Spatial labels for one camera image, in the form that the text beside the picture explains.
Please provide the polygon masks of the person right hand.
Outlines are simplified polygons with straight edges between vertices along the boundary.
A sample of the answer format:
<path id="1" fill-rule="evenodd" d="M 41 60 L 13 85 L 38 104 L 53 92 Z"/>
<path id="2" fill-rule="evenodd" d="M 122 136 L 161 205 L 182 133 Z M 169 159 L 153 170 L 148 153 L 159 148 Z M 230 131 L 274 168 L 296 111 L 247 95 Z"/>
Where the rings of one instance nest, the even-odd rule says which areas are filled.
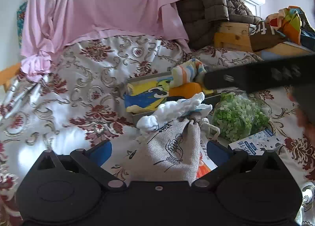
<path id="1" fill-rule="evenodd" d="M 314 124 L 312 124 L 308 116 L 305 114 L 304 110 L 301 108 L 300 104 L 296 101 L 293 91 L 295 89 L 293 86 L 290 86 L 289 88 L 289 93 L 288 93 L 288 98 L 292 102 L 296 102 L 298 104 L 298 108 L 296 111 L 296 117 L 297 117 L 297 125 L 298 127 L 303 128 L 304 135 L 309 139 L 310 143 L 314 146 L 315 142 L 315 128 Z"/>

